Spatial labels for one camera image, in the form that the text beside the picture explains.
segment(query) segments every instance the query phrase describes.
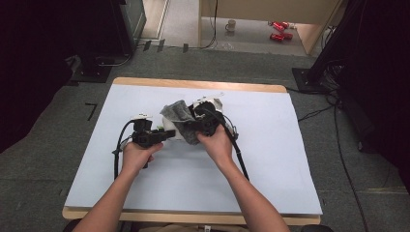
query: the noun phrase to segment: white paper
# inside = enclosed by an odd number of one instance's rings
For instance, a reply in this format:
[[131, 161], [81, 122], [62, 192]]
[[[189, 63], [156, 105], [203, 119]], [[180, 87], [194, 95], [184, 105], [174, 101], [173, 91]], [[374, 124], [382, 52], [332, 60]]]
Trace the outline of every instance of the white paper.
[[[153, 115], [185, 100], [224, 93], [223, 112], [237, 127], [250, 182], [281, 214], [321, 215], [304, 143], [290, 97], [283, 93], [112, 85], [66, 201], [92, 207], [113, 181], [118, 136], [131, 116]], [[132, 134], [132, 126], [124, 138]], [[230, 186], [202, 145], [166, 141], [155, 160], [134, 180], [125, 209], [234, 212], [240, 209]]]

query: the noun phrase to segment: red object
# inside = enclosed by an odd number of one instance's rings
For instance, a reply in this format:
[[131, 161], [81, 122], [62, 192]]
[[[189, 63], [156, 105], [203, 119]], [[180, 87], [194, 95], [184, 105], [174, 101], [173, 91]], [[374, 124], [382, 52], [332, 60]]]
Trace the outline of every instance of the red object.
[[280, 24], [284, 29], [289, 28], [289, 23], [287, 23], [287, 22], [279, 22], [279, 24]]
[[278, 23], [278, 22], [273, 22], [272, 26], [281, 33], [284, 31], [284, 27], [282, 25], [280, 25], [280, 23]]
[[282, 33], [281, 34], [286, 40], [292, 40], [292, 38], [293, 38], [293, 34], [291, 34], [291, 33]]
[[284, 36], [282, 36], [282, 35], [277, 35], [277, 34], [274, 34], [274, 33], [272, 33], [272, 35], [271, 35], [271, 40], [273, 40], [273, 41], [282, 42], [283, 39], [284, 39]]

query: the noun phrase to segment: gray carpet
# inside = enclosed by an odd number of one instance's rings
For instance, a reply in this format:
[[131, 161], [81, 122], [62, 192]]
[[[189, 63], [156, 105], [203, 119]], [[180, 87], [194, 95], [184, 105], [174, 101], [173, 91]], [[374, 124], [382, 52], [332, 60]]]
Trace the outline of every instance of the gray carpet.
[[[280, 84], [296, 87], [291, 68], [310, 68], [314, 58], [165, 48], [137, 50], [113, 68], [106, 84], [65, 86], [31, 132], [0, 156], [0, 231], [62, 231], [61, 211], [110, 83], [118, 76]], [[323, 96], [290, 93], [299, 117], [326, 107]], [[97, 110], [91, 117], [93, 106]], [[124, 107], [131, 102], [124, 102]], [[358, 138], [337, 111], [340, 142], [369, 231], [409, 231], [410, 198], [397, 170], [379, 155], [357, 151]], [[334, 112], [300, 123], [311, 176], [322, 204], [322, 223], [335, 231], [364, 231], [359, 208], [337, 151]], [[291, 226], [292, 231], [300, 231]]]

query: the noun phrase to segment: forearm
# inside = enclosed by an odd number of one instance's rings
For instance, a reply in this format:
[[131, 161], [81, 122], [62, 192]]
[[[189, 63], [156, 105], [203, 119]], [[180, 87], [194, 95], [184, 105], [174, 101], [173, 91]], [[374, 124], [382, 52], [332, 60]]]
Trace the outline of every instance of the forearm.
[[250, 231], [289, 231], [277, 209], [244, 177], [234, 164], [221, 167]]
[[134, 177], [120, 173], [74, 231], [115, 231]]

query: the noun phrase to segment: hand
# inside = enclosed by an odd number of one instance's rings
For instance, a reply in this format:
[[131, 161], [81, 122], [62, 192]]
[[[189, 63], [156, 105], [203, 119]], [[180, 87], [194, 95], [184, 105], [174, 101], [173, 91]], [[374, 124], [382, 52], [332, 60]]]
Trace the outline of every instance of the hand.
[[211, 137], [205, 136], [200, 132], [196, 133], [196, 137], [205, 146], [208, 155], [219, 169], [233, 164], [232, 143], [222, 125], [217, 127], [217, 130]]
[[149, 148], [142, 148], [133, 142], [128, 143], [123, 152], [123, 168], [121, 173], [129, 173], [135, 177], [147, 161], [154, 160], [152, 155], [162, 147], [162, 143], [155, 144]]

